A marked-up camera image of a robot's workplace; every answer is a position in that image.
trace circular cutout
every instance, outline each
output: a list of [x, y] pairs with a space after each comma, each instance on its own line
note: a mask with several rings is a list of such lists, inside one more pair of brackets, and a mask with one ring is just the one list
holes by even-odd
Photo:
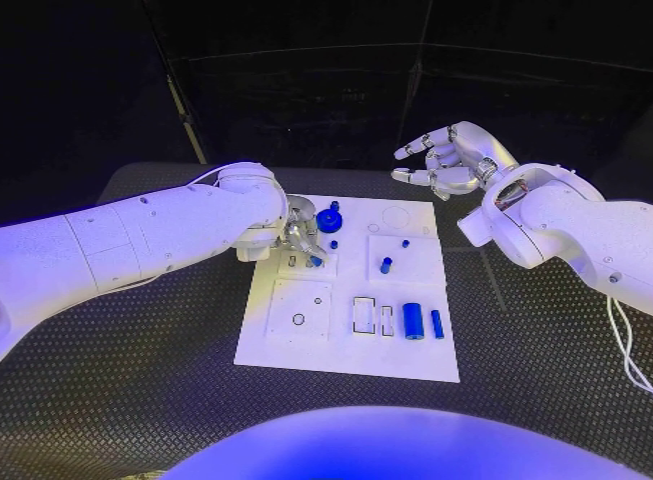
[[400, 207], [387, 207], [383, 210], [383, 223], [393, 228], [402, 228], [409, 223], [409, 213]]

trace dark background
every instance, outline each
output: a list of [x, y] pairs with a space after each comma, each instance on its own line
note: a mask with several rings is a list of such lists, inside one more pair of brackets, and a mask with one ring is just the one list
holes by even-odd
[[165, 75], [209, 163], [387, 170], [468, 120], [653, 202], [651, 0], [2, 4], [0, 224], [88, 206], [126, 163], [197, 162]]

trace blue cylinder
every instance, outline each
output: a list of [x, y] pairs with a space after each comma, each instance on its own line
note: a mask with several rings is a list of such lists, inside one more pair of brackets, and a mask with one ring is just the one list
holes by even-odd
[[405, 338], [421, 340], [423, 338], [422, 308], [418, 303], [406, 303], [402, 306], [402, 323], [405, 326]]
[[441, 316], [438, 310], [431, 311], [431, 325], [434, 326], [434, 338], [444, 338], [444, 328], [441, 327]]
[[380, 262], [380, 273], [387, 273], [390, 271], [390, 264], [393, 261], [386, 257], [383, 261]]
[[318, 212], [315, 215], [315, 226], [323, 233], [334, 233], [340, 230], [340, 227], [343, 226], [343, 217], [337, 213], [337, 204], [335, 209], [333, 209], [331, 205], [331, 208]]

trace diamond plate surface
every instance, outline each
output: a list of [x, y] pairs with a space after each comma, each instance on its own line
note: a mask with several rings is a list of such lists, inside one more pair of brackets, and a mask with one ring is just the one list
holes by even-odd
[[[111, 201], [196, 165], [134, 164]], [[273, 169], [286, 192], [431, 201], [385, 172]], [[233, 251], [99, 297], [34, 329], [0, 365], [0, 478], [111, 479], [164, 470], [256, 423], [340, 405], [462, 412], [537, 431], [653, 477], [653, 399], [628, 383], [604, 297], [550, 261], [523, 270], [472, 249], [435, 201], [459, 384], [232, 365], [253, 265]], [[653, 379], [653, 319], [631, 311]]]

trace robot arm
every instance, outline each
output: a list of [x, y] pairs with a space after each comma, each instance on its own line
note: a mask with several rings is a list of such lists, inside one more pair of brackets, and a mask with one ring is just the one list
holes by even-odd
[[302, 234], [301, 244], [292, 240], [310, 220], [292, 212], [308, 208], [308, 200], [288, 202], [272, 173], [259, 164], [232, 164], [217, 184], [191, 182], [0, 228], [0, 360], [57, 312], [230, 246], [242, 261], [265, 259], [282, 243], [325, 260], [315, 237]]
[[524, 268], [559, 257], [591, 288], [653, 315], [653, 206], [605, 202], [559, 166], [519, 166], [494, 137], [468, 122], [422, 135], [395, 158], [426, 148], [428, 170], [395, 169], [390, 175], [429, 185], [444, 200], [485, 190], [481, 205], [458, 221], [470, 243], [478, 247], [493, 240]]

